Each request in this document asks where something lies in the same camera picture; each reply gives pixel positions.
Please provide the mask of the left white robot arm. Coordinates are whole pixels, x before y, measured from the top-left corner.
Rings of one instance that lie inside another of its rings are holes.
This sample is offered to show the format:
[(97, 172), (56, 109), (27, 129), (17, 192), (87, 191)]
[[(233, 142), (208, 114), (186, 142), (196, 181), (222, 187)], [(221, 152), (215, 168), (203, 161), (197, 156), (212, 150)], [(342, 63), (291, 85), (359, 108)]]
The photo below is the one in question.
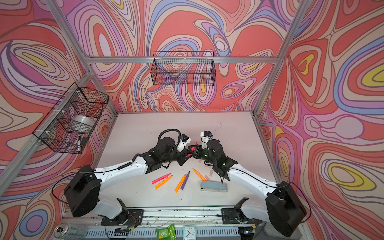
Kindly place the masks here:
[(183, 165), (190, 154), (191, 139), (182, 135), (176, 143), (170, 137), (158, 139), (156, 146), (143, 154), (136, 154), (132, 160), (122, 164), (92, 169), (82, 167), (64, 190), (65, 197), (75, 218), (87, 214), (115, 220), (127, 215), (128, 211), (120, 199), (102, 196), (102, 191), (124, 180), (143, 176), (171, 162)]

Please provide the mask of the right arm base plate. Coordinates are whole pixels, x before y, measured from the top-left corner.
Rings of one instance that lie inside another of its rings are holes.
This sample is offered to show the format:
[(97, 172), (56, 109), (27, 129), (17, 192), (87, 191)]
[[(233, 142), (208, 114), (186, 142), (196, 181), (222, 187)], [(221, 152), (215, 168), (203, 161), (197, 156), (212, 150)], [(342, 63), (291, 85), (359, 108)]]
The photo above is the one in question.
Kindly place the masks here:
[(217, 217), (222, 219), (223, 224), (253, 224), (252, 219), (248, 219), (243, 213), (235, 208), (222, 208), (221, 213)]

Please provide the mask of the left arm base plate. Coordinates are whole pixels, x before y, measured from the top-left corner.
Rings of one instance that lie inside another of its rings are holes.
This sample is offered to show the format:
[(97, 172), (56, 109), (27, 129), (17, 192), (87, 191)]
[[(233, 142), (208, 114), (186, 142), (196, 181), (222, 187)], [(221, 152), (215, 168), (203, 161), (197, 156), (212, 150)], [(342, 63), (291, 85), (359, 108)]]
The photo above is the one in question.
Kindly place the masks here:
[(144, 210), (143, 209), (128, 209), (122, 211), (114, 219), (103, 218), (102, 226), (128, 226), (137, 227), (142, 224)]

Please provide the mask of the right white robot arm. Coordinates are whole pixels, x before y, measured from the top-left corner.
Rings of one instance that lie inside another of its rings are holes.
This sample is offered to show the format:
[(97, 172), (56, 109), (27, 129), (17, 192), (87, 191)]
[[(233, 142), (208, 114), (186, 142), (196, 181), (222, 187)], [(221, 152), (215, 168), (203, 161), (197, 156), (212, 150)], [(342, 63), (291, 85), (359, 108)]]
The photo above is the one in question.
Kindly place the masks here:
[(241, 207), (241, 212), (248, 219), (269, 222), (281, 235), (290, 237), (306, 217), (307, 210), (291, 184), (272, 182), (248, 171), (224, 153), (219, 140), (209, 140), (204, 146), (194, 145), (188, 149), (193, 158), (210, 164), (221, 178), (265, 200), (265, 210), (256, 210), (251, 205)]

